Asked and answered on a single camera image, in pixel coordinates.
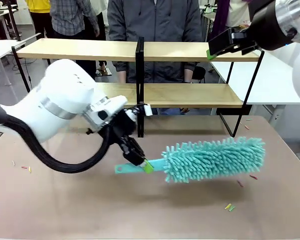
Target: yellow shirt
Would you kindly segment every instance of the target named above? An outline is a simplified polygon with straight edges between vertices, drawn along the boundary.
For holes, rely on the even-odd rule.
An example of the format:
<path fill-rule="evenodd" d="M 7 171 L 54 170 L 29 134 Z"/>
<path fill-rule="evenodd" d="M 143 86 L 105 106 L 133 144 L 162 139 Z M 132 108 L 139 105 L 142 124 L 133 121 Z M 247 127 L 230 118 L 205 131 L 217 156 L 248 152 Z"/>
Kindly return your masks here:
<path fill-rule="evenodd" d="M 49 0 L 25 0 L 28 5 L 29 11 L 39 14 L 45 14 L 50 12 Z"/>

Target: microfiber bristle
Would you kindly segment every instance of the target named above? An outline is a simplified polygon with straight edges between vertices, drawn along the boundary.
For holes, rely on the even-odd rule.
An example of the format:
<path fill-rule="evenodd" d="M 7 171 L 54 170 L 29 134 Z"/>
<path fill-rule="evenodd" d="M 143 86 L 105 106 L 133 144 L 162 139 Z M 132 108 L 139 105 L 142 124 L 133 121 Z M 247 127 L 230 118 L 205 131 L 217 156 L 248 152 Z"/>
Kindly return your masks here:
<path fill-rule="evenodd" d="M 228 138 L 217 142 L 176 144 L 162 153 L 166 182 L 227 177 L 259 171 L 264 163 L 264 142 L 260 138 Z"/>

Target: teal microfiber duster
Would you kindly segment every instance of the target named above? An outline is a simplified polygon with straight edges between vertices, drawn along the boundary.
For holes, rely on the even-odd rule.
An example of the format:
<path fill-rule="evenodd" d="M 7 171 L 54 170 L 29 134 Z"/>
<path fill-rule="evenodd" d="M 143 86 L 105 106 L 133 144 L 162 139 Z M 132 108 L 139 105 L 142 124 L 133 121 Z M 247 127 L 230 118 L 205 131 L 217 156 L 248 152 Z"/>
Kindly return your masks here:
<path fill-rule="evenodd" d="M 260 138 L 228 138 L 217 142 L 182 143 L 166 147 L 162 159 L 145 161 L 144 165 L 122 164 L 115 166 L 118 174 L 157 172 L 167 174 L 166 182 L 188 183 L 190 180 L 227 177 L 259 171 L 264 163 L 264 142 Z"/>

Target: black corrugated hose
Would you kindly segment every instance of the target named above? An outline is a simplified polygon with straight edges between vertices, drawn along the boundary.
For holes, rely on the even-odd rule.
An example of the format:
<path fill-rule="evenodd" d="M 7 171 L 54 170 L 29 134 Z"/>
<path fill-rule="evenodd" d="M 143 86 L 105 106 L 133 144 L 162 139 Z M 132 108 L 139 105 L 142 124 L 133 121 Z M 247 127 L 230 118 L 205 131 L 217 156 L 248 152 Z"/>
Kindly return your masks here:
<path fill-rule="evenodd" d="M 22 139 L 25 141 L 25 143 L 28 145 L 28 147 L 34 153 L 34 155 L 36 155 L 37 158 L 40 159 L 41 162 L 43 162 L 45 165 L 47 165 L 49 168 L 55 171 L 66 174 L 80 173 L 93 167 L 104 157 L 104 155 L 110 147 L 110 128 L 106 127 L 103 142 L 98 152 L 94 156 L 82 163 L 69 164 L 60 162 L 54 159 L 52 156 L 50 156 L 50 154 L 45 151 L 45 149 L 36 139 L 31 128 L 22 120 L 7 115 L 7 121 L 3 124 L 3 126 L 16 131 L 22 137 Z"/>

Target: plaid shirt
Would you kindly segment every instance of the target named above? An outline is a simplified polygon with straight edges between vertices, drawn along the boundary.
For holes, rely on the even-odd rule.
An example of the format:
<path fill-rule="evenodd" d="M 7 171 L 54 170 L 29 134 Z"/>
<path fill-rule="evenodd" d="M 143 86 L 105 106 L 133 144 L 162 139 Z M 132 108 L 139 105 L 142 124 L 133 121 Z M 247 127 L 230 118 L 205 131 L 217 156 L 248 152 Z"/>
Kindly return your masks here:
<path fill-rule="evenodd" d="M 83 15 L 95 30 L 98 22 L 90 0 L 50 0 L 53 29 L 59 34 L 73 36 L 84 30 Z"/>

